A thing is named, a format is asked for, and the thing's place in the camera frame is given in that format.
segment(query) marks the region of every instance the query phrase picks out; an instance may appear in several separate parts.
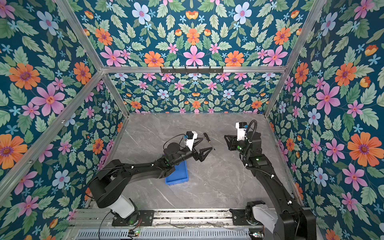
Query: floral wallpaper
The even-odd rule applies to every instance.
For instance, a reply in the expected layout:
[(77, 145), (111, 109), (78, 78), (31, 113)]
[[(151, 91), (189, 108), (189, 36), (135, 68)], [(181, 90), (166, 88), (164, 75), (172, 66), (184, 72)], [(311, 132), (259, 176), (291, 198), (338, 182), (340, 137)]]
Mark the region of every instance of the floral wallpaper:
[(278, 66), (313, 2), (85, 0), (76, 14), (105, 66)]
[(384, 2), (328, 1), (269, 115), (324, 239), (384, 239)]
[(52, 1), (1, 0), (0, 29), (1, 179), (95, 70)]
[(87, 183), (107, 160), (123, 119), (100, 81), (0, 208), (0, 239), (62, 239), (76, 209), (86, 206)]
[(116, 73), (130, 112), (262, 113), (280, 78), (275, 73)]

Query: blue object in corner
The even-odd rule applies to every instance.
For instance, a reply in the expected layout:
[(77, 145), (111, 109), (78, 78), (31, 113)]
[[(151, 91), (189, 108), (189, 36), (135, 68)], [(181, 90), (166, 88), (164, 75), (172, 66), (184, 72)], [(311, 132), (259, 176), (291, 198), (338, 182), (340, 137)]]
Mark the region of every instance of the blue object in corner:
[(167, 185), (174, 185), (178, 183), (188, 182), (189, 176), (188, 176), (188, 169), (187, 169), (187, 162), (183, 161), (179, 163), (179, 165), (175, 166), (175, 171), (166, 177), (166, 184)]

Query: pink flower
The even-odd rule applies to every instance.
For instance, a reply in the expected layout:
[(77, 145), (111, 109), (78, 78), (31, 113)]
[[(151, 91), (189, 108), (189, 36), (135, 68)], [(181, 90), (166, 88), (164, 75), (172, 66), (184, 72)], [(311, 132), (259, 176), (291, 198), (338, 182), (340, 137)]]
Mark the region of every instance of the pink flower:
[(18, 208), (20, 208), (19, 217), (25, 213), (26, 216), (31, 215), (32, 209), (35, 209), (39, 206), (39, 204), (35, 203), (39, 200), (39, 197), (34, 197), (32, 199), (32, 196), (29, 195), (26, 197), (25, 202), (19, 203), (17, 205)]
[(58, 78), (55, 78), (55, 81), (52, 82), (52, 84), (56, 86), (56, 90), (60, 89), (60, 91), (64, 91), (64, 88), (67, 86), (63, 83), (63, 79), (59, 80)]
[(317, 79), (317, 83), (314, 86), (317, 87), (317, 91), (319, 91), (320, 89), (322, 90), (324, 88), (324, 84), (325, 84), (324, 78), (320, 78), (320, 79)]
[(321, 151), (321, 147), (319, 145), (320, 145), (320, 141), (317, 142), (316, 140), (313, 139), (313, 143), (311, 143), (312, 152), (316, 151), (316, 154), (319, 154), (319, 150)]
[(291, 90), (293, 87), (293, 77), (288, 77), (288, 79), (285, 81), (285, 90), (288, 90), (288, 92)]
[(291, 164), (291, 169), (293, 170), (293, 172), (296, 172), (297, 171), (297, 166), (295, 163), (292, 163)]
[(222, 83), (224, 80), (228, 80), (229, 79), (229, 75), (230, 75), (231, 73), (222, 73), (222, 74), (220, 74), (220, 75), (217, 75), (216, 76), (216, 79), (220, 79), (220, 82)]
[(168, 50), (169, 50), (169, 53), (174, 53), (176, 54), (176, 52), (179, 50), (178, 48), (176, 48), (176, 44), (169, 44), (169, 47), (168, 47)]
[(172, 3), (173, 0), (163, 0), (163, 4), (166, 6), (168, 4), (168, 2)]
[(243, 78), (247, 78), (246, 73), (236, 73), (235, 78), (241, 81)]
[(257, 58), (264, 59), (264, 57), (268, 56), (268, 51), (262, 49), (260, 52), (257, 53), (257, 55), (258, 55)]
[(180, 83), (180, 81), (175, 83), (175, 89), (177, 89), (177, 90), (184, 89), (183, 86), (184, 86), (184, 84)]
[(147, 85), (147, 83), (146, 82), (143, 82), (143, 81), (140, 81), (139, 82), (139, 86), (140, 86), (140, 88), (142, 88), (142, 89), (147, 89), (147, 87), (148, 87), (148, 85)]
[(349, 171), (346, 168), (343, 169), (343, 173), (348, 176), (344, 179), (344, 182), (346, 184), (352, 183), (352, 186), (356, 191), (358, 191), (360, 188), (359, 184), (363, 187), (368, 186), (367, 182), (364, 179), (360, 178), (364, 176), (364, 170), (358, 169), (357, 171), (355, 171), (355, 166), (352, 163), (349, 164), (348, 168)]
[(34, 183), (30, 179), (36, 177), (36, 175), (37, 175), (37, 171), (33, 171), (33, 172), (30, 172), (27, 175), (25, 175), (25, 177), (23, 177), (20, 180), (19, 184), (16, 186), (15, 194), (19, 195), (23, 191), (24, 186), (29, 187), (29, 188), (33, 187)]
[(252, 82), (251, 82), (251, 80), (249, 80), (248, 82), (244, 82), (244, 87), (245, 87), (245, 89), (247, 89), (247, 88), (251, 88), (251, 87), (252, 87)]
[(295, 87), (295, 92), (292, 93), (292, 95), (294, 96), (293, 101), (300, 102), (300, 98), (303, 96), (303, 93), (301, 93), (301, 87)]
[(361, 18), (365, 18), (365, 16), (367, 15), (367, 11), (372, 9), (374, 6), (375, 3), (372, 3), (372, 0), (361, 0), (361, 6), (356, 7), (354, 10), (355, 13), (357, 13), (355, 16), (355, 20), (358, 19), (360, 16)]
[(214, 53), (218, 53), (219, 49), (220, 47), (217, 45), (217, 43), (215, 43), (215, 45), (211, 44), (211, 48), (209, 50), (212, 51), (212, 54), (214, 54)]
[(344, 144), (337, 145), (336, 139), (332, 139), (332, 145), (329, 142), (327, 142), (325, 146), (327, 146), (327, 148), (330, 149), (326, 153), (327, 156), (332, 156), (332, 159), (334, 162), (337, 162), (338, 157), (341, 159), (345, 159), (344, 154), (341, 152), (341, 150), (344, 149)]
[(15, 16), (11, 13), (15, 11), (14, 7), (6, 4), (6, 0), (0, 0), (0, 17), (6, 18), (8, 15), (8, 17), (15, 19)]
[(220, 4), (220, 0), (209, 0), (211, 3), (215, 2), (216, 5), (219, 5)]
[(53, 148), (53, 144), (48, 144), (47, 148), (45, 151), (39, 156), (39, 162), (44, 162), (45, 157), (52, 157), (52, 152), (48, 151)]
[(268, 56), (269, 58), (265, 58), (263, 60), (263, 63), (269, 63), (268, 66), (274, 66), (275, 63), (276, 65), (281, 65), (283, 64), (283, 61), (281, 58), (285, 57), (288, 52), (281, 52), (283, 50), (283, 45), (280, 45), (279, 47), (276, 48), (276, 52), (269, 49), (268, 50)]
[(22, 108), (25, 110), (25, 112), (23, 112), (23, 115), (29, 115), (31, 119), (34, 119), (35, 115), (40, 115), (40, 112), (37, 111), (39, 109), (39, 106), (33, 106), (31, 102), (28, 103), (28, 106), (24, 105), (22, 106)]
[(131, 59), (131, 53), (127, 52), (127, 50), (120, 50), (120, 57), (124, 57), (125, 60)]
[(362, 114), (361, 108), (364, 106), (364, 104), (360, 103), (358, 104), (358, 101), (355, 100), (352, 104), (348, 104), (348, 107), (350, 108), (347, 113), (352, 114), (353, 118), (356, 117), (356, 114)]
[(99, 164), (98, 164), (98, 166), (99, 166), (98, 169), (102, 169), (103, 168), (103, 165), (104, 165), (105, 161), (108, 158), (110, 150), (111, 150), (111, 145), (109, 145), (109, 144), (107, 145), (106, 149), (103, 149), (103, 154), (104, 155), (100, 158), (100, 161), (99, 161)]
[(34, 97), (31, 100), (31, 103), (35, 105), (44, 105), (41, 109), (41, 112), (43, 116), (47, 116), (51, 113), (51, 109), (54, 113), (59, 114), (64, 109), (64, 105), (59, 102), (60, 100), (63, 100), (65, 97), (64, 93), (57, 93), (55, 94), (55, 86), (50, 83), (47, 87), (48, 92), (46, 92), (43, 88), (37, 87), (37, 92), (42, 96), (41, 97)]
[(188, 53), (188, 52), (183, 53), (184, 57), (189, 58), (185, 64), (187, 66), (192, 64), (193, 66), (196, 66), (196, 64), (203, 65), (203, 61), (200, 58), (204, 57), (205, 53), (203, 52), (198, 53), (197, 47), (195, 45), (192, 45), (190, 50), (191, 50), (191, 53)]
[(316, 93), (317, 99), (321, 100), (316, 108), (322, 109), (324, 107), (325, 114), (329, 114), (331, 112), (331, 105), (334, 107), (337, 107), (340, 105), (340, 101), (337, 98), (333, 98), (336, 96), (339, 92), (340, 87), (336, 86), (333, 87), (331, 91), (329, 91), (329, 84), (324, 84), (324, 93)]
[(96, 90), (97, 90), (97, 92), (100, 92), (100, 90), (103, 90), (104, 88), (103, 88), (103, 81), (102, 80), (100, 80), (100, 82), (98, 82), (97, 83), (97, 85), (96, 85)]
[(300, 108), (298, 108), (297, 106), (295, 106), (295, 108), (293, 109), (293, 113), (292, 113), (292, 115), (293, 115), (295, 118), (297, 118), (297, 117), (300, 115), (299, 110), (300, 110)]
[(213, 83), (213, 82), (211, 81), (209, 84), (207, 84), (208, 89), (209, 89), (209, 90), (213, 90), (213, 89), (217, 88), (216, 84), (217, 84), (217, 83)]
[(61, 151), (61, 154), (64, 155), (66, 152), (70, 152), (70, 147), (72, 144), (70, 144), (68, 141), (66, 142), (61, 142), (59, 147), (59, 151)]
[(85, 114), (86, 114), (89, 118), (95, 116), (95, 114), (94, 114), (95, 109), (92, 109), (92, 107), (86, 108), (85, 111), (86, 111)]
[(72, 218), (74, 218), (74, 214), (76, 213), (76, 209), (73, 209), (72, 211), (70, 211), (68, 213), (68, 217), (67, 217), (67, 220), (70, 221)]
[(144, 79), (148, 79), (150, 82), (152, 82), (152, 79), (156, 79), (155, 73), (144, 73)]
[(85, 98), (85, 102), (87, 103), (88, 101), (91, 101), (91, 102), (93, 102), (93, 96), (94, 96), (95, 94), (93, 93), (93, 92), (90, 92), (89, 93), (89, 95), (88, 95), (88, 97), (86, 97)]
[(288, 149), (284, 149), (284, 145), (281, 144), (281, 145), (280, 145), (280, 150), (281, 150), (281, 154), (283, 155), (285, 161), (288, 162), (288, 157), (287, 157)]
[(173, 76), (172, 73), (160, 73), (160, 76), (163, 76), (161, 80), (163, 81), (167, 80), (167, 82), (169, 83), (171, 79), (175, 79), (175, 76)]
[(347, 195), (342, 193), (341, 196), (344, 198), (344, 200), (342, 200), (341, 203), (344, 205), (347, 205), (348, 211), (352, 211), (352, 209), (355, 211), (358, 210), (358, 208), (355, 205), (356, 203), (358, 203), (358, 201), (352, 198), (352, 195), (350, 192), (348, 192)]
[(112, 50), (108, 47), (108, 46), (105, 46), (104, 47), (104, 50), (106, 51), (105, 52), (101, 52), (100, 55), (104, 58), (107, 58), (107, 65), (108, 66), (112, 66), (113, 64), (115, 64), (116, 67), (120, 67), (120, 63), (126, 63), (126, 61), (122, 58), (119, 58), (120, 57), (120, 51), (119, 50), (114, 50), (113, 53), (112, 53)]

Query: metal beam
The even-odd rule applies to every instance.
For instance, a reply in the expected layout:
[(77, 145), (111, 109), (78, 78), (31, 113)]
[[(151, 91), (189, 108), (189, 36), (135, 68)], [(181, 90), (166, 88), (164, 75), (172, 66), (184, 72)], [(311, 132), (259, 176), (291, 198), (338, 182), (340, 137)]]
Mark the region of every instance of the metal beam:
[(89, 59), (92, 61), (97, 71), (100, 71), (103, 67), (103, 63), (101, 62), (99, 55), (96, 50), (93, 48), (91, 42), (89, 41), (87, 35), (85, 35), (84, 28), (81, 26), (77, 16), (75, 15), (71, 5), (67, 0), (56, 0), (56, 4), (59, 7), (60, 11), (63, 13), (65, 19), (70, 25), (72, 31), (75, 33), (79, 43), (84, 48), (87, 53)]
[[(207, 71), (209, 67), (103, 67), (103, 73), (162, 73), (166, 71), (168, 73), (180, 73), (180, 72), (189, 72), (190, 70), (199, 70)], [(211, 67), (211, 72), (220, 70), (221, 67)], [(225, 73), (284, 73), (286, 71), (285, 66), (256, 66), (256, 67), (223, 67), (222, 72)]]
[(80, 107), (84, 99), (96, 87), (102, 76), (101, 71), (93, 75), (90, 81), (80, 90), (42, 135), (40, 135), (15, 166), (4, 176), (0, 182), (0, 206), (20, 182), (20, 179), (28, 173), (35, 161), (45, 151), (47, 145), (56, 137), (65, 122), (71, 118), (72, 114)]
[(325, 4), (326, 0), (315, 0), (315, 2), (312, 5), (312, 8), (310, 12), (308, 13), (308, 17), (305, 20), (305, 23), (303, 25), (303, 28), (301, 30), (300, 36), (296, 41), (295, 46), (293, 47), (293, 50), (288, 58), (287, 65), (286, 65), (286, 71), (284, 74), (280, 77), (279, 82), (277, 83), (275, 90), (273, 91), (273, 94), (269, 100), (268, 107), (266, 111), (264, 112), (264, 115), (267, 117), (269, 113), (272, 111), (272, 108), (274, 104), (276, 103), (280, 92), (282, 91), (284, 87), (285, 81), (288, 79), (289, 75), (291, 74), (292, 68), (299, 57), (299, 54), (301, 52), (301, 49), (304, 47), (304, 44), (312, 31), (312, 28), (321, 13), (321, 10)]
[(113, 99), (115, 99), (115, 102), (119, 106), (122, 114), (124, 115), (124, 117), (127, 118), (129, 115), (128, 109), (125, 106), (120, 93), (118, 92), (117, 88), (113, 84), (112, 79), (109, 76), (109, 74), (106, 74), (106, 73), (104, 74), (103, 81), (104, 81), (105, 85), (107, 86), (107, 88), (109, 89), (111, 96), (113, 97)]

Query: table surface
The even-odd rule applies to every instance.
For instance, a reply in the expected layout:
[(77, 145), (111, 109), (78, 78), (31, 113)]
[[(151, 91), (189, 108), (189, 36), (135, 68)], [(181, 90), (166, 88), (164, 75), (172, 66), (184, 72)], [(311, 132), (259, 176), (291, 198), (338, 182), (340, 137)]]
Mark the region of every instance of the table surface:
[[(244, 208), (249, 201), (273, 204), (264, 187), (245, 169), (237, 151), (229, 151), (224, 135), (236, 135), (236, 122), (258, 121), (263, 153), (269, 158), (280, 181), (289, 189), (279, 149), (268, 122), (261, 114), (132, 114), (113, 155), (122, 163), (152, 162), (163, 154), (168, 139), (187, 131), (199, 137), (206, 132), (215, 151), (205, 161), (187, 160), (189, 181), (168, 186), (165, 179), (146, 179), (130, 183), (123, 195), (139, 209), (159, 208)], [(209, 147), (203, 140), (197, 149)]]

